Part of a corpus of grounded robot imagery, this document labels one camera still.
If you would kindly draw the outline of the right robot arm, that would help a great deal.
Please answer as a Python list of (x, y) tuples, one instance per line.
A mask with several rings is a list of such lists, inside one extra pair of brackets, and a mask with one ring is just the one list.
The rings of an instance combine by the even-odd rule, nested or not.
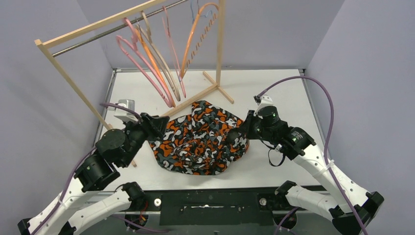
[(257, 112), (250, 110), (242, 125), (227, 133), (226, 141), (241, 137), (269, 142), (328, 192), (323, 195), (286, 181), (275, 195), (275, 202), (282, 209), (290, 206), (306, 209), (330, 220), (343, 235), (360, 235), (384, 202), (380, 193), (367, 191), (346, 176), (333, 160), (325, 160), (314, 139), (303, 129), (282, 121), (275, 106), (265, 106)]

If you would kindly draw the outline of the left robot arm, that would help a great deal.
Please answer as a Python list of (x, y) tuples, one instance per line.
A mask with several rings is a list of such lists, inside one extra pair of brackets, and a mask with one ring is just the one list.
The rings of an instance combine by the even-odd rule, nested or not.
[(79, 235), (87, 228), (129, 208), (139, 209), (145, 201), (137, 182), (88, 207), (84, 204), (120, 177), (118, 168), (128, 167), (146, 141), (164, 136), (169, 117), (141, 113), (138, 121), (124, 122), (123, 129), (108, 130), (92, 153), (72, 170), (61, 193), (37, 216), (18, 223), (22, 235)]

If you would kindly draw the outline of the metal rack rod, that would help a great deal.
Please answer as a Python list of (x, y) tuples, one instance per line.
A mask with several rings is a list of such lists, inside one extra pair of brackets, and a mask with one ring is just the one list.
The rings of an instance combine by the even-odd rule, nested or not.
[[(182, 4), (184, 2), (187, 2), (187, 1), (188, 0), (179, 0), (179, 1), (176, 1), (176, 2), (174, 2), (174, 3), (172, 3), (172, 4), (168, 5), (168, 6), (166, 6), (165, 8), (168, 9), (168, 8), (177, 6), (177, 5)], [(146, 17), (150, 18), (150, 17), (152, 17), (152, 16), (154, 16), (154, 15), (156, 15), (156, 14), (162, 12), (162, 11), (164, 11), (164, 8), (163, 7), (160, 8), (160, 9), (158, 9), (158, 10), (156, 10), (156, 11), (153, 11), (153, 12), (151, 12), (149, 14), (146, 14)], [(131, 23), (132, 24), (138, 23), (138, 22), (142, 21), (143, 19), (144, 19), (143, 17), (139, 17), (139, 18), (136, 18), (136, 19), (132, 20)], [(91, 37), (91, 38), (89, 38), (87, 40), (84, 40), (82, 42), (79, 42), (77, 44), (74, 44), (74, 45), (72, 45), (70, 47), (67, 47), (67, 48), (61, 50), (61, 51), (58, 51), (58, 52), (52, 54), (52, 56), (53, 57), (56, 57), (56, 56), (62, 55), (64, 53), (66, 53), (66, 52), (69, 52), (69, 51), (74, 50), (74, 49), (76, 49), (78, 47), (81, 47), (83, 45), (86, 45), (88, 43), (91, 43), (93, 41), (96, 41), (96, 40), (98, 40), (98, 39), (100, 39), (102, 37), (105, 37), (105, 36), (107, 36), (109, 34), (112, 34), (114, 32), (117, 32), (117, 31), (119, 31), (119, 30), (121, 30), (121, 29), (123, 29), (125, 27), (127, 27), (127, 24), (126, 23), (125, 24), (122, 24), (122, 25), (119, 25), (117, 27), (111, 28), (111, 29), (109, 29), (107, 31), (104, 31), (104, 32), (102, 32), (100, 34), (95, 35), (94, 37)]]

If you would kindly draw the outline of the orange notched hanger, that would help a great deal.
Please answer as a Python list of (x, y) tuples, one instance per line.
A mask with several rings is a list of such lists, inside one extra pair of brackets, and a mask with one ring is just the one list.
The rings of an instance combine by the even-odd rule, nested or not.
[[(211, 27), (214, 25), (214, 22), (218, 18), (218, 11), (219, 5), (217, 3), (208, 2), (200, 8), (198, 8), (197, 14), (194, 15), (194, 21), (192, 23), (192, 27), (185, 46), (184, 57), (180, 68), (181, 78), (184, 78), (190, 64), (192, 63), (196, 54), (199, 51), (203, 40), (205, 39), (207, 33), (210, 31)], [(198, 38), (199, 40), (194, 44), (194, 47), (192, 47), (192, 41), (195, 38), (195, 31), (198, 26), (199, 20), (202, 16), (207, 16), (209, 12), (211, 13), (211, 18), (209, 19), (207, 26), (204, 27), (203, 33)]]

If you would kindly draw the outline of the orange camouflage shorts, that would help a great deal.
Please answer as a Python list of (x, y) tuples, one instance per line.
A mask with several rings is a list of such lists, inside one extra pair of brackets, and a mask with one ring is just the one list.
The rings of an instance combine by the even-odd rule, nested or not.
[(206, 100), (195, 101), (191, 113), (171, 120), (162, 140), (149, 145), (159, 166), (189, 175), (217, 175), (239, 160), (249, 149), (249, 140), (227, 134), (243, 120)]

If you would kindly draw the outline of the beige wooden hanger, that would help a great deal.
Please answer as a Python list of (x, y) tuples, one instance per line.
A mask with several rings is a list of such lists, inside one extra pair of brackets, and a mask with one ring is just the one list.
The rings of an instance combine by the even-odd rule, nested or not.
[(147, 39), (147, 41), (150, 43), (153, 51), (156, 54), (156, 61), (159, 63), (162, 72), (165, 75), (165, 78), (167, 79), (167, 82), (176, 98), (177, 101), (181, 101), (181, 96), (180, 93), (178, 91), (178, 87), (177, 87), (177, 83), (173, 80), (173, 75), (172, 72), (169, 68), (169, 66), (167, 65), (165, 59), (163, 58), (162, 54), (159, 52), (158, 48), (155, 46), (152, 38), (151, 38), (151, 27), (150, 24), (148, 22), (147, 16), (144, 13), (144, 11), (140, 12), (143, 20), (145, 22), (145, 27), (146, 29), (141, 29), (141, 32), (144, 34), (145, 38)]

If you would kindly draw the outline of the orange plastic hanger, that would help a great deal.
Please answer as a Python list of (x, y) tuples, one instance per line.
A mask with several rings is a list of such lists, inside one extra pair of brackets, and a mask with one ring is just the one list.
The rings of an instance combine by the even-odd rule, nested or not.
[(141, 45), (142, 45), (142, 47), (143, 47), (144, 51), (146, 52), (147, 57), (149, 58), (150, 63), (151, 63), (151, 65), (152, 65), (152, 68), (155, 70), (155, 72), (156, 72), (156, 74), (157, 74), (157, 80), (159, 81), (159, 83), (161, 84), (161, 86), (162, 86), (163, 90), (165, 91), (165, 93), (166, 93), (166, 95), (167, 95), (167, 98), (168, 98), (168, 100), (169, 100), (169, 102), (170, 102), (170, 104), (168, 105), (168, 107), (170, 107), (170, 108), (172, 108), (172, 107), (173, 107), (173, 108), (174, 108), (174, 107), (176, 107), (175, 102), (174, 102), (174, 100), (173, 100), (173, 97), (172, 97), (172, 95), (171, 95), (171, 93), (170, 93), (170, 91), (169, 91), (169, 89), (168, 89), (168, 87), (167, 87), (167, 84), (166, 84), (166, 82), (165, 82), (165, 80), (164, 80), (164, 78), (163, 78), (163, 76), (162, 76), (162, 74), (161, 74), (161, 71), (160, 71), (160, 69), (159, 69), (159, 67), (158, 67), (158, 63), (157, 63), (157, 61), (155, 60), (155, 57), (154, 57), (153, 52), (149, 49), (149, 47), (148, 47), (148, 45), (146, 44), (145, 40), (142, 38), (141, 33), (140, 33), (140, 32), (139, 32), (139, 30), (138, 30), (137, 28), (135, 28), (135, 27), (134, 27), (134, 32), (135, 32), (135, 34), (137, 35), (138, 41), (140, 41), (140, 43), (141, 43)]

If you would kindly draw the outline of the thin pink hanger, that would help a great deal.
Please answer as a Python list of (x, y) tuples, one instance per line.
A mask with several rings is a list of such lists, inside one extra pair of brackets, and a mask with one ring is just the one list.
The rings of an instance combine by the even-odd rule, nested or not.
[(185, 85), (184, 85), (182, 76), (180, 75), (179, 61), (178, 61), (178, 57), (177, 57), (177, 54), (176, 54), (174, 43), (173, 43), (173, 40), (172, 40), (172, 37), (171, 37), (170, 25), (169, 25), (169, 16), (168, 16), (168, 12), (167, 12), (167, 9), (166, 9), (165, 6), (162, 7), (162, 11), (165, 14), (165, 18), (162, 18), (162, 22), (163, 22), (163, 27), (164, 27), (164, 30), (165, 30), (166, 37), (167, 37), (168, 42), (169, 42), (170, 54), (171, 54), (171, 57), (173, 59), (173, 66), (174, 66), (174, 69), (175, 69), (175, 72), (176, 72), (176, 75), (177, 75), (178, 82), (180, 84), (182, 94), (184, 95), (184, 98), (186, 98)]

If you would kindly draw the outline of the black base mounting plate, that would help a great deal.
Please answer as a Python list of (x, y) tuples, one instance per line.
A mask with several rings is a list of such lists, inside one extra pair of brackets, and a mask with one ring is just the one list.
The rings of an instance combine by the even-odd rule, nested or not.
[(150, 215), (161, 226), (241, 225), (271, 226), (293, 209), (275, 188), (147, 190), (141, 207), (127, 209), (125, 218), (141, 226)]

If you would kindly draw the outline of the wooden clothes rack frame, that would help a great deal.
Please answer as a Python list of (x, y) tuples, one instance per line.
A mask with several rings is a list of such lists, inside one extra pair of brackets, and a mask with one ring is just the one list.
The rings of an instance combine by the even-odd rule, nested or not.
[[(34, 41), (37, 48), (44, 54), (44, 56), (51, 62), (51, 64), (56, 68), (56, 70), (61, 74), (61, 76), (66, 80), (66, 82), (72, 87), (75, 93), (79, 96), (79, 98), (85, 103), (85, 105), (89, 108), (89, 110), (98, 118), (99, 122), (106, 128), (110, 129), (111, 125), (108, 124), (102, 115), (94, 108), (91, 102), (86, 98), (80, 88), (75, 84), (72, 78), (68, 75), (68, 73), (64, 70), (64, 68), (59, 64), (56, 60), (56, 57), (52, 56), (49, 49), (55, 46), (58, 46), (62, 43), (70, 41), (72, 39), (78, 38), (84, 34), (92, 32), (96, 29), (102, 28), (106, 25), (112, 24), (118, 20), (122, 20), (128, 16), (133, 14), (140, 13), (152, 6), (157, 4), (163, 3), (163, 0), (149, 0), (139, 5), (136, 5), (132, 8), (126, 9), (119, 13), (116, 13), (112, 16), (106, 17), (102, 20), (84, 26), (82, 28), (76, 29), (72, 32), (66, 33), (54, 39), (51, 39), (47, 42), (42, 42), (41, 40), (37, 39)], [(224, 32), (225, 32), (225, 6), (226, 2), (224, 0), (220, 0), (218, 2), (219, 11), (218, 11), (218, 32), (217, 32), (217, 53), (216, 53), (216, 77), (211, 78), (210, 75), (207, 74), (206, 71), (203, 72), (204, 77), (211, 83), (211, 86), (204, 89), (203, 91), (197, 93), (196, 95), (188, 98), (178, 106), (171, 108), (167, 113), (166, 116), (173, 116), (178, 112), (182, 111), (184, 108), (189, 106), (192, 102), (195, 102), (205, 96), (209, 95), (214, 91), (219, 91), (231, 104), (234, 103), (233, 98), (221, 87), (221, 71), (222, 71), (222, 56), (223, 56), (223, 40), (224, 40)]]

